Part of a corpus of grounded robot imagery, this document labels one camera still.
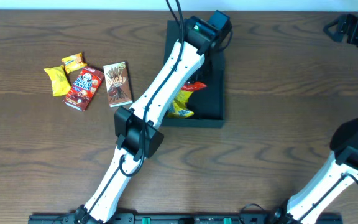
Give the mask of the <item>black storage box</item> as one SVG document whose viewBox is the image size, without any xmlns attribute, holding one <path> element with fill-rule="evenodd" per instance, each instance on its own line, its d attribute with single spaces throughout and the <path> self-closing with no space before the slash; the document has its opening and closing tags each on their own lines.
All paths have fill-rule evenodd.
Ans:
<svg viewBox="0 0 358 224">
<path fill-rule="evenodd" d="M 168 118 L 165 116 L 162 126 L 196 128 L 220 128 L 223 126 L 225 111 L 225 59 L 222 52 L 218 53 L 219 59 L 213 65 L 213 76 L 204 83 L 207 87 L 194 91 L 186 104 L 187 108 L 194 112 L 194 115 L 185 119 Z M 194 74 L 190 77 L 190 81 L 195 81 Z"/>
</svg>

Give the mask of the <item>brown Pocky box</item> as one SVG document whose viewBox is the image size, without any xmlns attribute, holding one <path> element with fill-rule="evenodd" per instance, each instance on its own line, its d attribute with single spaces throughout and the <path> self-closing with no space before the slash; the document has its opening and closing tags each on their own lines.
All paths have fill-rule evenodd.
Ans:
<svg viewBox="0 0 358 224">
<path fill-rule="evenodd" d="M 133 103 L 129 72 L 126 62 L 103 67 L 109 106 L 117 107 Z"/>
</svg>

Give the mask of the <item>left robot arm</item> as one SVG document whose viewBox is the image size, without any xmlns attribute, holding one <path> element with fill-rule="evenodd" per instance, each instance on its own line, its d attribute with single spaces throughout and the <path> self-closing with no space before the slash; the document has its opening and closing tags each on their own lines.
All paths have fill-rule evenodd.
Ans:
<svg viewBox="0 0 358 224">
<path fill-rule="evenodd" d="M 193 16 L 180 28 L 168 60 L 145 93 L 130 108 L 116 110 L 114 157 L 95 194 L 76 210 L 75 223 L 105 223 L 115 214 L 131 177 L 163 141 L 158 128 L 170 103 L 207 54 L 219 47 L 222 25 L 213 18 L 204 21 Z"/>
</svg>

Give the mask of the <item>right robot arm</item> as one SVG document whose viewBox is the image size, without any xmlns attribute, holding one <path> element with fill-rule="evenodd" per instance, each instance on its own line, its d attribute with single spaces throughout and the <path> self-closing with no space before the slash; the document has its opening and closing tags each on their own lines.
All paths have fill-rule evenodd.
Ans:
<svg viewBox="0 0 358 224">
<path fill-rule="evenodd" d="M 342 14 L 323 28 L 335 42 L 358 47 L 358 16 Z M 337 128 L 327 161 L 297 194 L 271 216 L 270 223 L 316 223 L 325 208 L 348 186 L 358 185 L 358 118 Z"/>
</svg>

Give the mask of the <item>large yellow snack bag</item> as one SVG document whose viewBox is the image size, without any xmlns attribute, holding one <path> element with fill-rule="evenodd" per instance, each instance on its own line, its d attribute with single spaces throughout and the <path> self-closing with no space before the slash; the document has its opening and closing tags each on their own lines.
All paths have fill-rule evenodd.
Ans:
<svg viewBox="0 0 358 224">
<path fill-rule="evenodd" d="M 167 117 L 185 119 L 193 116 L 194 112 L 186 106 L 192 94 L 192 91 L 180 90 L 167 110 Z"/>
</svg>

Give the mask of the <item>red Hacks candy bag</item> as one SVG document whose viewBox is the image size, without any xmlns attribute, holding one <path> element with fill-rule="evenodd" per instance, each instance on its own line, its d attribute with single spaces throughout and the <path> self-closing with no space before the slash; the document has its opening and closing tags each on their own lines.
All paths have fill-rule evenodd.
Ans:
<svg viewBox="0 0 358 224">
<path fill-rule="evenodd" d="M 187 83 L 182 86 L 182 90 L 185 91 L 198 91 L 206 88 L 207 85 L 202 82 Z"/>
</svg>

